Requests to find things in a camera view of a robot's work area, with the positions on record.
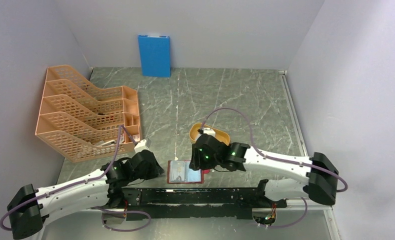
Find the yellow oval tray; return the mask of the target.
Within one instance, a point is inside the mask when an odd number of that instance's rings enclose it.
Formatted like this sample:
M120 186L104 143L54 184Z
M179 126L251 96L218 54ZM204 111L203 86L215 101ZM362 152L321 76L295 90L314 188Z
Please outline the yellow oval tray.
M196 140L201 136L201 134L199 133L199 130L201 129L201 125L202 124L200 122L198 122L198 123L195 123L191 127L191 129L189 131L189 138L190 138L192 143L195 143ZM202 129L203 128L211 128L211 129L213 129L216 132L216 135L214 136L214 138L216 138L218 141L220 141L220 142L222 142L222 143L224 143L226 145L230 144L231 138L226 132L224 132L222 130L219 130L219 129L216 129L216 128L214 128L212 126L209 126L209 125L206 125L206 124L202 127Z

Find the red leather card holder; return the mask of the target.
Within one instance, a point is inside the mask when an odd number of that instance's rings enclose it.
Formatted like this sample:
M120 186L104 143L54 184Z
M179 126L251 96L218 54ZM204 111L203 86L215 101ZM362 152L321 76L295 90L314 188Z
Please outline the red leather card holder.
M203 184L204 172L189 168L190 160L174 160L168 162L168 184Z

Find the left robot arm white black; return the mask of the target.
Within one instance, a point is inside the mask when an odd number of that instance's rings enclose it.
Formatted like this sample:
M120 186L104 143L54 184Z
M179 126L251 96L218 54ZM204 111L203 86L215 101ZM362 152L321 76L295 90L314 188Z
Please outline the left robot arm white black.
M38 233L46 224L67 215L94 207L124 207L123 187L136 180L151 180L164 173L155 155L142 150L132 158L123 157L101 168L58 185L21 187L7 205L7 214L15 240Z

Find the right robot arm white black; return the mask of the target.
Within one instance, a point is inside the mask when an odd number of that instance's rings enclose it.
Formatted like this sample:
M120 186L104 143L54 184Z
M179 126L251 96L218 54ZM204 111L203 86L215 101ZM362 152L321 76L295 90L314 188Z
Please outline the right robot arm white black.
M261 207L291 198L309 198L325 206L336 203L339 171L323 153L290 156L263 151L241 142L227 145L208 134L200 135L191 149L189 167L193 170L219 166L230 172L261 170L265 174L280 176L280 180L269 180L256 192L255 201Z

